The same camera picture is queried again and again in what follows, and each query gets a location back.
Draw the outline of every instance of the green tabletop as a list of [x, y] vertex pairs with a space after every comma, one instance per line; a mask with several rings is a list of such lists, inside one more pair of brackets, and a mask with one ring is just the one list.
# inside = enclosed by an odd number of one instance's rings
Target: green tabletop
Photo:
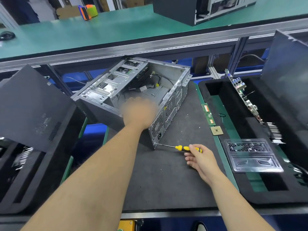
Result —
[[0, 42], [0, 58], [302, 15], [308, 14], [307, 7], [308, 0], [258, 0], [193, 27], [154, 13], [152, 5], [101, 13], [90, 21], [74, 17], [28, 24], [14, 30], [17, 38]]

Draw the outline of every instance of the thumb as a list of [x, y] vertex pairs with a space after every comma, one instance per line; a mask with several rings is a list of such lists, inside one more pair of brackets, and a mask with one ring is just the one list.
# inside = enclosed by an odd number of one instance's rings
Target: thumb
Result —
[[196, 148], [192, 144], [189, 145], [189, 150], [195, 157], [198, 157], [199, 154], [201, 154], [200, 152], [196, 150]]

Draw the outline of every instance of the perforated vent holes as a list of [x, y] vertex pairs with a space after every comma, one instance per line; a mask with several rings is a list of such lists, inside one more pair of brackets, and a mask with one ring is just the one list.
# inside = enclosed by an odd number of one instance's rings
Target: perforated vent holes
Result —
[[158, 132], [164, 125], [164, 119], [163, 116], [160, 115], [159, 118], [154, 122], [153, 128], [152, 128], [152, 136], [155, 138], [158, 135]]
[[166, 120], [168, 119], [174, 108], [175, 108], [175, 95], [172, 95], [167, 103]]
[[52, 141], [55, 138], [61, 124], [62, 124], [61, 122], [57, 122], [57, 124], [55, 124], [55, 127], [53, 128], [48, 140]]

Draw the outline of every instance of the person's left hand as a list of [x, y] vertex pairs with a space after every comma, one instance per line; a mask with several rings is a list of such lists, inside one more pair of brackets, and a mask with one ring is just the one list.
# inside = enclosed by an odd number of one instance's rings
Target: person's left hand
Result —
[[156, 115], [157, 105], [148, 99], [129, 98], [122, 106], [125, 126], [140, 126], [142, 130], [149, 128]]

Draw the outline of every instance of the black mat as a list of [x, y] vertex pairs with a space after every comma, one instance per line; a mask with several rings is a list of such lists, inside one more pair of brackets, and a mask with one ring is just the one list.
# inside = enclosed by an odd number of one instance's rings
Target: black mat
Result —
[[[115, 134], [110, 130], [108, 139]], [[193, 82], [189, 83], [188, 95], [160, 143], [172, 146], [203, 144], [214, 152], [220, 169], [225, 173]], [[138, 145], [123, 211], [216, 206], [210, 187], [202, 181], [197, 171], [187, 166], [183, 152], [164, 146], [157, 146], [152, 151]]]

